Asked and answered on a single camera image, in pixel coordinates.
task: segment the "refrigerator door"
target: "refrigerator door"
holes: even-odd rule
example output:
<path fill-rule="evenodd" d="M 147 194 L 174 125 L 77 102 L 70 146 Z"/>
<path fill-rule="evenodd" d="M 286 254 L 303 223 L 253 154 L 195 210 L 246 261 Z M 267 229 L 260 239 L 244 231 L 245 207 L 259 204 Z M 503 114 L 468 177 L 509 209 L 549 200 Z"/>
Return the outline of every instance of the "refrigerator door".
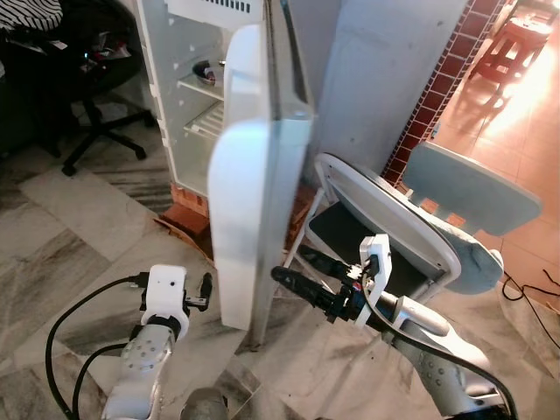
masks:
<path fill-rule="evenodd" d="M 263 341 L 313 111 L 287 0 L 264 0 L 227 52 L 224 130 L 208 173 L 224 325 Z"/>

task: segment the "striped clothing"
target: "striped clothing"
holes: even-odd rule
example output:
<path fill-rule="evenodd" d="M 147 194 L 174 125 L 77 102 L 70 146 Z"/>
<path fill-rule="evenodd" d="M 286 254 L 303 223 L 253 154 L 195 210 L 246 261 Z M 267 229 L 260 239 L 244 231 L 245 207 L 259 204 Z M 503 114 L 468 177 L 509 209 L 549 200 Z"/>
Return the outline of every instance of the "striped clothing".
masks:
<path fill-rule="evenodd" d="M 0 0 L 0 29 L 26 26 L 50 31 L 60 24 L 59 0 Z"/>

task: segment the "chair backrest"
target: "chair backrest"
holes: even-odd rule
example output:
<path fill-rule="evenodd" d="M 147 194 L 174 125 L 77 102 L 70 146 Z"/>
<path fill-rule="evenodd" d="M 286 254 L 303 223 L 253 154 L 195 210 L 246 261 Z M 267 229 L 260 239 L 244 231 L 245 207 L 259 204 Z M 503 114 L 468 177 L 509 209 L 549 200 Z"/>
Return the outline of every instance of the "chair backrest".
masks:
<path fill-rule="evenodd" d="M 466 220 L 460 228 L 471 235 L 479 229 L 504 235 L 543 209 L 531 192 L 433 143 L 421 143 L 412 151 L 402 180 L 414 191 L 411 202 L 419 206 L 424 199 L 435 201 L 438 217 L 460 216 Z"/>
<path fill-rule="evenodd" d="M 442 285 L 459 276 L 461 266 L 452 245 L 421 215 L 389 193 L 377 175 L 327 153 L 316 156 L 315 169 L 331 203 L 340 200 L 370 230 L 387 233 L 391 245 L 418 270 L 427 276 L 444 272 Z"/>

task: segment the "cable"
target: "cable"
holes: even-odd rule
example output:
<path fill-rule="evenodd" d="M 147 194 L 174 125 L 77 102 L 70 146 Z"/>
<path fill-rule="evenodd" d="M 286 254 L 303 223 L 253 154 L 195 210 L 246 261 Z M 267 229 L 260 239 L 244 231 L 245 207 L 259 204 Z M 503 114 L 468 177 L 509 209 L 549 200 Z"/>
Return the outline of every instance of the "cable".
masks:
<path fill-rule="evenodd" d="M 59 387 L 56 384 L 56 380 L 54 379 L 54 372 L 53 372 L 54 334 L 56 334 L 56 331 L 59 329 L 60 325 L 64 322 L 64 320 L 66 318 L 68 318 L 74 311 L 76 311 L 78 308 L 80 308 L 82 305 L 84 305 L 89 300 L 95 298 L 100 293 L 102 293 L 102 292 L 106 291 L 107 289 L 110 289 L 114 286 L 117 286 L 118 284 L 124 284 L 124 283 L 134 283 L 134 284 L 137 284 L 139 287 L 146 287 L 147 276 L 148 275 L 149 275 L 149 273 L 140 273 L 137 276 L 130 276 L 130 277 L 126 277 L 126 278 L 121 278 L 120 280 L 115 280 L 114 282 L 105 284 L 101 288 L 91 292 L 89 295 L 84 297 L 80 302 L 78 302 L 77 304 L 72 306 L 69 310 L 64 312 L 60 316 L 60 318 L 58 318 L 56 320 L 56 322 L 54 323 L 54 325 L 52 326 L 51 331 L 49 332 L 49 336 L 46 339 L 46 344 L 45 344 L 46 380 L 48 382 L 49 389 L 51 390 L 51 394 L 52 394 L 52 397 L 54 398 L 54 401 L 58 404 L 58 406 L 62 410 L 62 413 L 64 414 L 64 416 L 68 420 L 79 420 L 79 419 L 77 419 L 74 416 L 74 413 L 70 410 L 70 407 L 68 407 L 68 404 L 64 401 L 64 398 L 62 397 L 62 394 L 60 393 Z"/>
<path fill-rule="evenodd" d="M 84 363 L 84 366 L 81 367 L 80 373 L 78 374 L 78 379 L 76 379 L 76 385 L 73 387 L 73 394 L 72 394 L 72 412 L 74 417 L 77 420 L 80 420 L 80 390 L 81 384 L 86 377 L 86 373 L 88 372 L 89 365 L 92 364 L 94 359 L 99 356 L 100 354 L 110 352 L 111 350 L 118 350 L 120 348 L 125 348 L 128 343 L 122 344 L 113 344 L 111 346 L 105 346 L 100 348 L 96 352 L 94 352 L 91 356 L 89 356 Z"/>
<path fill-rule="evenodd" d="M 549 272 L 546 269 L 542 269 L 542 271 L 544 271 L 544 274 L 546 274 L 546 276 L 549 278 L 549 280 L 554 283 L 555 285 L 557 285 L 558 287 L 560 287 L 560 283 L 555 282 L 554 280 L 552 280 L 552 277 L 550 277 Z M 546 295 L 549 296 L 556 296 L 560 298 L 560 293 L 555 293 L 553 291 L 548 291 L 548 290 L 544 290 L 541 289 L 540 287 L 536 287 L 536 286 L 531 286 L 530 284 L 524 284 L 523 286 L 520 286 L 513 277 L 511 277 L 507 272 L 504 271 L 504 274 L 507 276 L 506 281 L 504 282 L 504 284 L 501 286 L 501 294 L 503 295 L 503 297 L 507 300 L 509 300 L 510 302 L 516 302 L 518 300 L 521 300 L 523 298 L 525 298 L 525 300 L 527 301 L 528 305 L 531 307 L 531 309 L 533 310 L 533 313 L 536 316 L 536 320 L 539 321 L 539 324 L 541 325 L 542 329 L 544 330 L 544 332 L 546 333 L 546 335 L 549 337 L 550 341 L 552 341 L 552 344 L 554 344 L 559 350 L 560 350 L 560 345 L 558 344 L 557 341 L 554 340 L 554 338 L 552 337 L 552 335 L 550 335 L 549 330 L 546 328 L 546 326 L 544 326 L 543 320 L 541 319 L 541 317 L 539 316 L 539 314 L 536 312 L 535 307 L 533 306 L 533 304 L 531 303 L 531 300 L 529 299 L 529 297 L 527 296 L 527 294 L 525 293 L 525 289 L 533 289 L 534 291 L 540 291 L 541 293 L 544 293 Z M 518 289 L 518 291 L 521 293 L 520 296 L 518 297 L 510 297 L 508 296 L 508 294 L 506 293 L 506 286 L 508 285 L 509 282 L 512 282 L 513 284 L 515 284 L 515 287 Z"/>
<path fill-rule="evenodd" d="M 475 364 L 471 363 L 470 361 L 461 359 L 460 357 L 458 357 L 454 354 L 448 353 L 445 350 L 437 348 L 430 343 L 427 343 L 425 341 L 417 339 L 417 338 L 407 334 L 404 331 L 396 329 L 393 326 L 393 324 L 391 324 L 391 322 L 387 318 L 385 318 L 385 316 L 383 316 L 383 314 L 377 308 L 375 308 L 374 306 L 372 306 L 369 303 L 369 296 L 366 293 L 366 288 L 364 287 L 364 284 L 363 284 L 363 277 L 361 278 L 360 283 L 361 283 L 362 293 L 364 295 L 364 298 L 366 299 L 366 305 L 369 307 L 371 312 L 374 313 L 375 316 L 391 331 L 391 333 L 393 335 L 398 337 L 399 340 L 401 340 L 401 341 L 403 341 L 403 342 L 405 342 L 405 343 L 407 343 L 407 344 L 409 344 L 409 345 L 411 345 L 415 348 L 418 348 L 419 350 L 425 351 L 425 352 L 430 353 L 430 354 L 434 354 L 435 356 L 441 357 L 442 359 L 444 359 L 446 361 L 450 361 L 451 363 L 455 363 L 456 365 L 459 365 L 459 366 L 461 366 L 465 369 L 468 369 L 468 370 L 474 372 L 475 374 L 477 374 L 479 376 L 482 376 L 487 381 L 490 381 L 502 393 L 502 395 L 506 399 L 507 407 L 509 409 L 509 414 L 511 416 L 511 420 L 518 420 L 519 419 L 519 415 L 517 414 L 517 408 L 515 407 L 515 401 L 514 401 L 513 396 L 509 392 L 508 387 L 506 387 L 506 385 L 504 385 L 498 378 L 496 378 L 490 372 L 487 372 L 482 367 L 476 366 Z"/>

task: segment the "red brick wall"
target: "red brick wall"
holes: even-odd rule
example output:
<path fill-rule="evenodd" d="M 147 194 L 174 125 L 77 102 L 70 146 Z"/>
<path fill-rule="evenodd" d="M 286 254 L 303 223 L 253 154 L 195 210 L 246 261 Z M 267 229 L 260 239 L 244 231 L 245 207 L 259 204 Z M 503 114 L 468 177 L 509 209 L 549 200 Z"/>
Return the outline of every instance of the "red brick wall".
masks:
<path fill-rule="evenodd" d="M 506 0 L 469 0 L 467 3 L 385 165 L 382 176 L 391 184 L 401 181 L 410 151 L 430 137 L 505 3 Z"/>

